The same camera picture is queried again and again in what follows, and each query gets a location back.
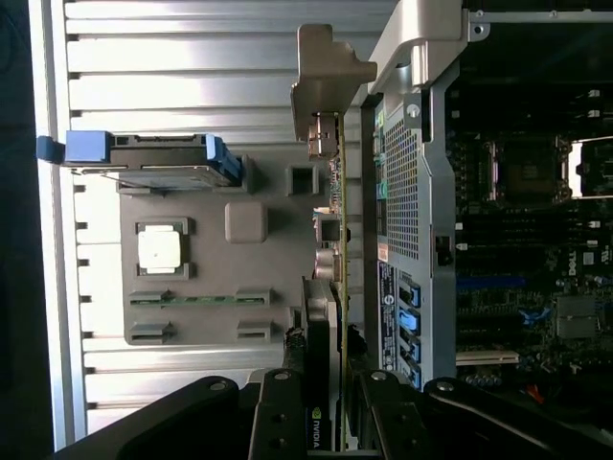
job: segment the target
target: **metal mesh cover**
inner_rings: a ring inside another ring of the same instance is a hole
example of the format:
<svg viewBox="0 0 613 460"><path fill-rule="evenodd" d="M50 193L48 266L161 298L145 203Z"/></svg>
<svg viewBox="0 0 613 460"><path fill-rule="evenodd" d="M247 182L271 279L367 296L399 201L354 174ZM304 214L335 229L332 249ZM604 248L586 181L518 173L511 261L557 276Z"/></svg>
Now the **metal mesh cover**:
<svg viewBox="0 0 613 460"><path fill-rule="evenodd" d="M388 244L391 251L415 260L419 258L417 141L402 120L385 135Z"/></svg>

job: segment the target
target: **blue sata port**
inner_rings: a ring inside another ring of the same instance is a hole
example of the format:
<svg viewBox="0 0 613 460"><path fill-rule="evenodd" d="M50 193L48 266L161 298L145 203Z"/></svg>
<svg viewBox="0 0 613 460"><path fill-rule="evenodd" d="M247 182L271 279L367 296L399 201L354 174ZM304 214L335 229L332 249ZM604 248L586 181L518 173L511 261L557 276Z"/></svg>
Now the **blue sata port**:
<svg viewBox="0 0 613 460"><path fill-rule="evenodd" d="M411 359L413 359L417 364L419 364L421 362L421 344L415 340L411 343L409 343L409 355L411 356Z"/></svg>
<svg viewBox="0 0 613 460"><path fill-rule="evenodd" d="M398 297L407 307L418 309L420 307L420 296L419 287L410 286L405 288L403 285L398 286Z"/></svg>
<svg viewBox="0 0 613 460"><path fill-rule="evenodd" d="M401 310L399 314L400 326L409 333L420 334L420 316L407 310Z"/></svg>
<svg viewBox="0 0 613 460"><path fill-rule="evenodd" d="M411 366L410 381L416 390L421 390L421 369Z"/></svg>

